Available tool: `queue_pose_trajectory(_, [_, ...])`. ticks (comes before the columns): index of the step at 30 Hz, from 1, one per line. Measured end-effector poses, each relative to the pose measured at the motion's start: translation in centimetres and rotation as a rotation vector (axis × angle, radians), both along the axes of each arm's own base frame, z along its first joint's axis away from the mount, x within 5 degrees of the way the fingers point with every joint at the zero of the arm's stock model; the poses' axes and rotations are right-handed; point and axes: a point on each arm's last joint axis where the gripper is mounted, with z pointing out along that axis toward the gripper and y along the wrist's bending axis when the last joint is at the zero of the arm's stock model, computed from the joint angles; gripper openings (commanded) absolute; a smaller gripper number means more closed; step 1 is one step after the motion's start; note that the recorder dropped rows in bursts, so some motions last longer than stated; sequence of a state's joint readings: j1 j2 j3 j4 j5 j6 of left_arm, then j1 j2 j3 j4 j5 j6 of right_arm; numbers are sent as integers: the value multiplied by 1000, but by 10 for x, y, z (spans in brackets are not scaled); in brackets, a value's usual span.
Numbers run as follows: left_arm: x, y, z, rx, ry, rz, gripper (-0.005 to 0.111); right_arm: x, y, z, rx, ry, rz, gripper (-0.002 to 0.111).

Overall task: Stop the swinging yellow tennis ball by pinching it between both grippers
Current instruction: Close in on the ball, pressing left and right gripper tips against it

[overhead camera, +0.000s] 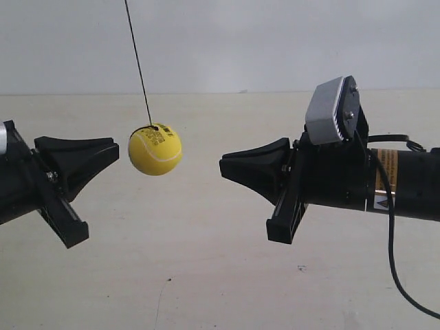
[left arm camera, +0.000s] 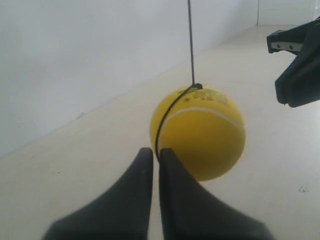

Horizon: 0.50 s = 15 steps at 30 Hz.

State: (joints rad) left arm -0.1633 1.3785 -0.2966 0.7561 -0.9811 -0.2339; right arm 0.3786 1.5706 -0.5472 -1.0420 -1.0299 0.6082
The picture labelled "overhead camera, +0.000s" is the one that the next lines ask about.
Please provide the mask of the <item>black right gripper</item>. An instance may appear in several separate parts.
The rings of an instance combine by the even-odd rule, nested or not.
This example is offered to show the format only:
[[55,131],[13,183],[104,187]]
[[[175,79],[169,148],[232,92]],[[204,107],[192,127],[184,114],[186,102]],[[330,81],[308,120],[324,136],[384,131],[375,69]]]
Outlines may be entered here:
[[290,173],[277,173],[290,150],[290,140],[226,153],[221,176],[253,190],[275,209],[266,221],[270,241],[291,244],[308,205],[348,210],[366,209],[369,157],[367,138],[355,132],[339,143],[314,145],[303,132],[294,142]]

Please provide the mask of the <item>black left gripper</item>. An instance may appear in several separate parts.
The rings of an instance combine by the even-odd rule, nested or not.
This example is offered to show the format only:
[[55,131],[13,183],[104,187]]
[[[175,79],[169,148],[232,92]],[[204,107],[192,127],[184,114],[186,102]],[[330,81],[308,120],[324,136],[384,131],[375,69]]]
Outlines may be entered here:
[[89,226],[80,220],[68,201],[73,201],[92,179],[118,161],[118,144],[111,137],[35,139],[40,155],[57,173],[65,199],[52,185],[39,157],[23,140],[14,121],[4,123],[8,148],[1,155],[1,224],[37,211],[66,248],[86,241]]

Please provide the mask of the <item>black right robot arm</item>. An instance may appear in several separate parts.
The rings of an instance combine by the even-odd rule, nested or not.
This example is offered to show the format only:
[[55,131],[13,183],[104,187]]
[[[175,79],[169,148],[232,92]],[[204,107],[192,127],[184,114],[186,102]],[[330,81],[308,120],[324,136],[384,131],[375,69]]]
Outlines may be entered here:
[[369,142],[408,142],[405,135],[356,135],[340,144],[314,145],[307,133],[290,142],[228,153],[221,176],[266,198],[275,209],[266,221],[270,241],[290,244],[307,206],[439,220],[439,149],[368,148]]

